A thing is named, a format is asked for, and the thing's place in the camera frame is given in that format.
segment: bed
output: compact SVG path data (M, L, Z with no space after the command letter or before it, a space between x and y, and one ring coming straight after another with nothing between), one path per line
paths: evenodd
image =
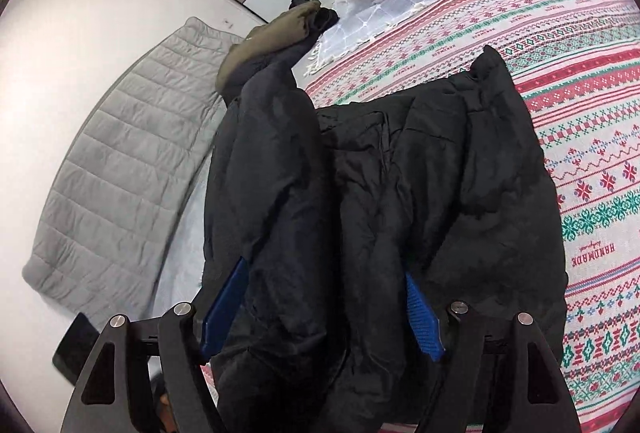
M404 18L342 56L321 58L323 37L300 63L307 68L305 90L316 106L366 102L466 69L486 44L500 52L558 190L569 275L561 368L583 431L609 431L640 386L638 6L634 0L431 0ZM199 288L194 262L202 259L184 248L202 228L204 183L201 176L178 223L176 236L190 238L172 243L154 315ZM385 425L384 431L413 429Z

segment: quilted padding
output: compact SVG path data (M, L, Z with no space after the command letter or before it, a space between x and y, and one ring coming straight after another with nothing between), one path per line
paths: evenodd
M97 327L143 316L225 113L220 63L241 40L190 18L108 90L51 187L22 270L31 287Z

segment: clothing pile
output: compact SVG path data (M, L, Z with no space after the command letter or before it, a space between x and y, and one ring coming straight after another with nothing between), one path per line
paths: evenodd
M366 433L416 423L438 363L415 286L452 346L455 300L531 314L557 358L566 316L556 189L491 47L470 70L315 110L292 66L336 21L317 2L234 46L205 202L203 286L244 258L244 302L212 358L231 433Z

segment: blue clamp pad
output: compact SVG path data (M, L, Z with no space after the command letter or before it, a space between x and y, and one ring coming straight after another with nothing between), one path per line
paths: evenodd
M414 331L416 341L422 353L433 361L439 361L444 355L440 340L440 322L424 299L414 279L406 274L406 314Z
M248 285L249 264L241 257L202 323L200 353L204 359L222 350Z

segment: snowflake pattern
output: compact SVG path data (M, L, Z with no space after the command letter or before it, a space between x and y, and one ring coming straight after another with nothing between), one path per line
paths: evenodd
M620 334L620 343L622 343L623 347L626 347L626 342L628 341L630 335L631 331L625 323L625 326L622 327L622 333Z
M571 345L565 346L564 352L562 353L562 365L565 368L569 368L569 366L571 365L571 361L574 357L575 357L575 354L571 348Z
M584 180L578 180L574 195L583 201L588 202L592 191L593 187L591 187L590 184L587 184Z
M601 399L607 393L615 393L630 381L637 380L640 369L638 359L640 355L633 353L625 359L611 363L607 369L590 371L567 380L569 393L574 402L579 405Z
M638 173L638 168L636 168L636 166L632 166L631 163L627 160L625 162L625 169L622 172L622 176L626 178L629 182L635 182L637 173Z
M602 350L604 350L604 353L609 353L612 344L613 337L611 336L611 332L607 332L607 335L604 337L604 341L602 342Z
M578 236L590 235L598 228L609 227L613 222L622 222L637 214L640 214L640 190L628 191L594 208L562 217L562 238L574 241Z
M620 148L623 150L633 148L633 150L637 151L638 147L635 143L640 140L640 125L637 124L634 125L631 131L626 130L621 132L620 130L616 130L615 132L617 133L614 132L613 136L607 137L607 139L594 138L590 139L589 143L584 144L579 142L578 128L581 128L581 131L585 134L596 132L598 128L593 126L596 124L595 118L608 121L599 124L600 129L603 129L611 124L622 124L627 118L626 114L634 114L633 117L640 116L640 102L636 100L622 103L621 105L611 106L604 111L601 110L590 116L585 114L565 123L558 124L558 126L536 129L540 143L543 144L547 150L569 140L573 140L574 142L578 140L579 143L572 143L567 152L563 153L562 156L548 154L548 162L545 163L547 169L555 170L556 174L558 174L559 171L564 172L569 165L580 166L589 161L596 164L600 158L606 158L608 154L617 152Z
M591 361L591 356L595 351L596 351L596 347L593 346L593 341L591 341L590 339L587 339L587 344L582 349L582 356L584 357L584 360L587 362Z
M602 178L600 179L600 185L604 187L609 193L613 193L613 188L616 185L616 178L606 171L603 171Z

